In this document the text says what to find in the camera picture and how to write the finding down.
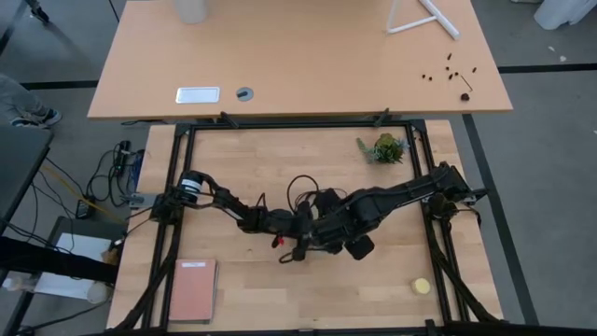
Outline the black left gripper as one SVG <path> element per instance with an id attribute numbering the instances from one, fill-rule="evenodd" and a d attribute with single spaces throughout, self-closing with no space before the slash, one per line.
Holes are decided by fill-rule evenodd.
<path id="1" fill-rule="evenodd" d="M 297 244 L 291 252 L 282 256 L 282 261 L 303 261 L 309 246 L 322 248 L 322 238 L 318 234 L 310 235 L 310 230 L 315 230 L 320 225 L 321 220 L 318 216 L 312 215 L 309 202 L 302 201 L 299 203 L 297 213 L 292 219 L 290 227 L 282 233 L 284 238 L 295 239 Z"/>

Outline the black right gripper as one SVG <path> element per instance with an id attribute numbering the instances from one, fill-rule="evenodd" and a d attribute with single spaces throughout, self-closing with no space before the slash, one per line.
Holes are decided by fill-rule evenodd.
<path id="1" fill-rule="evenodd" d="M 321 220 L 316 229 L 323 241 L 321 249 L 333 255 L 346 249 L 356 260 L 363 259 L 374 249 L 368 237 L 372 227 L 340 205 L 340 197 L 334 189 L 326 189 L 316 196 L 316 209 Z"/>

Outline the potted succulent plant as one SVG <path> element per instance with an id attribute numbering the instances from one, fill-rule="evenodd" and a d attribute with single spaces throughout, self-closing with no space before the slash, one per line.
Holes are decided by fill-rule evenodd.
<path id="1" fill-rule="evenodd" d="M 401 163 L 405 152 L 410 148 L 407 140 L 395 138 L 390 133 L 382 133 L 372 147 L 368 147 L 361 138 L 357 138 L 356 143 L 369 164 Z"/>

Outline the pink notebook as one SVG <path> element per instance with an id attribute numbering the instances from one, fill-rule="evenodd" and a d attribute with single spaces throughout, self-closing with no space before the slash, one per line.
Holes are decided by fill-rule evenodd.
<path id="1" fill-rule="evenodd" d="M 215 259 L 178 259 L 170 301 L 169 320 L 210 324 L 215 313 L 218 263 Z"/>

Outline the light wooden desk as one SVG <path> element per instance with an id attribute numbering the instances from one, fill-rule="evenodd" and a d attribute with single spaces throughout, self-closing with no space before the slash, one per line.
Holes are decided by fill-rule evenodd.
<path id="1" fill-rule="evenodd" d="M 169 119 L 214 117 L 221 111 L 281 117 L 365 115 L 385 108 L 397 114 L 511 110 L 470 0 L 433 0 L 460 31 L 459 40 L 437 22 L 388 35 L 392 2 L 208 0 L 206 20 L 185 24 L 174 0 L 130 1 L 89 115 Z M 417 0 L 400 0 L 394 26 L 424 18 Z M 219 102 L 179 105 L 175 96 L 182 87 L 219 87 Z M 237 99 L 242 87 L 254 91 L 250 101 Z M 461 100 L 463 93 L 469 101 Z"/>

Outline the silver rectangular tray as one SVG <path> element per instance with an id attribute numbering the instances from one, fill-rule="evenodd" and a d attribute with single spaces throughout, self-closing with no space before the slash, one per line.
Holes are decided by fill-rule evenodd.
<path id="1" fill-rule="evenodd" d="M 216 104 L 219 97 L 219 87 L 182 87 L 176 92 L 175 102 L 179 105 Z"/>

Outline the black power strip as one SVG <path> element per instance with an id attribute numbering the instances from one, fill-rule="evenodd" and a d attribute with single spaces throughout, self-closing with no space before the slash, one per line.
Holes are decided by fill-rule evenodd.
<path id="1" fill-rule="evenodd" d="M 129 140 L 123 140 L 118 143 L 116 158 L 115 158 L 115 170 L 117 175 L 121 175 L 128 156 L 130 155 L 131 142 Z"/>

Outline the white box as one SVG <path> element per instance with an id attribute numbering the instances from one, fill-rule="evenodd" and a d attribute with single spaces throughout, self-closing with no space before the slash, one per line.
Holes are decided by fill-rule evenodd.
<path id="1" fill-rule="evenodd" d="M 110 241 L 79 234 L 62 233 L 56 243 L 62 251 L 102 261 Z M 93 280 L 75 279 L 71 276 L 42 273 L 35 285 L 35 293 L 87 300 L 87 290 Z"/>

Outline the black power adapter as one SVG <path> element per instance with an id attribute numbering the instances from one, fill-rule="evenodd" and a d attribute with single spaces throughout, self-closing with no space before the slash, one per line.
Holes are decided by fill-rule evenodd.
<path id="1" fill-rule="evenodd" d="M 83 199 L 79 199 L 76 205 L 76 219 L 88 219 L 93 217 L 95 213 L 95 208 L 93 205 L 95 204 L 95 198 L 92 196 L 84 197 Z"/>

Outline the white stand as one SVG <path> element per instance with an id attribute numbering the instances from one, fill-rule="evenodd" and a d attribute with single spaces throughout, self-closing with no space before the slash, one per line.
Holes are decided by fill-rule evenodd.
<path id="1" fill-rule="evenodd" d="M 440 9 L 433 3 L 432 0 L 417 0 L 430 14 L 429 17 L 420 19 L 418 21 L 414 21 L 411 23 L 407 23 L 400 26 L 394 26 L 394 19 L 396 18 L 396 13 L 399 8 L 400 0 L 393 0 L 388 18 L 386 21 L 385 32 L 388 35 L 394 35 L 397 33 L 401 33 L 407 31 L 409 29 L 422 26 L 432 21 L 437 21 L 442 28 L 448 33 L 448 35 L 453 40 L 459 40 L 461 38 L 460 31 L 455 27 L 455 25 L 440 11 Z"/>

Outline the white cylinder container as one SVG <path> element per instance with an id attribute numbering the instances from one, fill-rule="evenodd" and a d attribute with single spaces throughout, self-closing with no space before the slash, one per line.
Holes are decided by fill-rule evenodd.
<path id="1" fill-rule="evenodd" d="M 174 8 L 186 24 L 202 23 L 208 16 L 207 0 L 174 0 Z"/>

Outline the black beam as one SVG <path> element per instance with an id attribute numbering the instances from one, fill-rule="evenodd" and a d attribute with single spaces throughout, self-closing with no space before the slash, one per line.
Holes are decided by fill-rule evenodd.
<path id="1" fill-rule="evenodd" d="M 24 241 L 0 237 L 0 268 L 21 273 L 54 273 L 114 284 L 118 267 Z"/>

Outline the dark grey table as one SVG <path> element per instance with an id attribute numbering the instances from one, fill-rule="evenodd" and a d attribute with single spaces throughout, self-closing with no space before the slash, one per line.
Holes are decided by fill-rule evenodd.
<path id="1" fill-rule="evenodd" d="M 0 125 L 0 236 L 49 152 L 52 133 Z"/>

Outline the white bag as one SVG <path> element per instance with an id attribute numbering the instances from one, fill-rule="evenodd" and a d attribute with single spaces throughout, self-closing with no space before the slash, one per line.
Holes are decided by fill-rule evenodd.
<path id="1" fill-rule="evenodd" d="M 534 19 L 544 30 L 555 30 L 565 23 L 579 23 L 596 7 L 597 0 L 543 0 Z"/>

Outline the person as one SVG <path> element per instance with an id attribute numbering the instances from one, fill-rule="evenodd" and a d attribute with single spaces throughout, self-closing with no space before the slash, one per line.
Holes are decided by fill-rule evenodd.
<path id="1" fill-rule="evenodd" d="M 45 105 L 20 83 L 0 73 L 0 115 L 15 127 L 48 129 L 62 120 L 62 114 Z"/>

